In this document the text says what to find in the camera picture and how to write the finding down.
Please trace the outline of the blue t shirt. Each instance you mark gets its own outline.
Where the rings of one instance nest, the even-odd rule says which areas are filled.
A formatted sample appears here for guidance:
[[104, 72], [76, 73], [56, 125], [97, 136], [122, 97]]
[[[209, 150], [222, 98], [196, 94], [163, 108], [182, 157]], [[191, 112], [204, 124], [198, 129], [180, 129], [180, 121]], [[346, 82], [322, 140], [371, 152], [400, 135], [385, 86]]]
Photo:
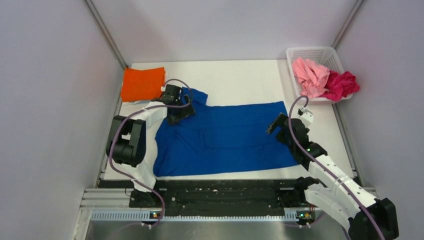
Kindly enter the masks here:
[[164, 120], [155, 140], [157, 177], [212, 175], [292, 167], [296, 161], [268, 125], [286, 112], [282, 101], [208, 106], [208, 95], [192, 89], [195, 115], [171, 125]]

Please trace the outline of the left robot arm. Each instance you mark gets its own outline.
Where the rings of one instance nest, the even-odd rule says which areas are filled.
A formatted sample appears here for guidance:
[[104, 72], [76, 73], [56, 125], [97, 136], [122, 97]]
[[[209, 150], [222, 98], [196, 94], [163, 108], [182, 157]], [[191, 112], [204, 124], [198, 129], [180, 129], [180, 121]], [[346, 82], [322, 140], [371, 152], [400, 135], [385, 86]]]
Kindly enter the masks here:
[[132, 204], [142, 207], [164, 207], [164, 200], [155, 190], [157, 178], [148, 162], [158, 156], [156, 124], [168, 121], [170, 125], [196, 114], [194, 94], [188, 87], [167, 84], [161, 87], [160, 97], [154, 98], [140, 110], [128, 116], [116, 115], [109, 131], [106, 155], [109, 166], [133, 183]]

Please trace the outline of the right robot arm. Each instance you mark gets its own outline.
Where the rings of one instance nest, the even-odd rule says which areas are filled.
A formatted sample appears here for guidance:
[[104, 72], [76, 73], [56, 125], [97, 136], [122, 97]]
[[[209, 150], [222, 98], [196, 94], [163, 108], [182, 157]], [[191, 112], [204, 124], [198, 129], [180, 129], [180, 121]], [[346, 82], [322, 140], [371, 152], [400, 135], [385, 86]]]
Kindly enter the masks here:
[[379, 199], [344, 173], [318, 143], [309, 140], [301, 119], [279, 113], [266, 132], [277, 131], [308, 177], [294, 184], [293, 200], [312, 204], [337, 221], [350, 240], [394, 240], [399, 237], [397, 211], [388, 198]]

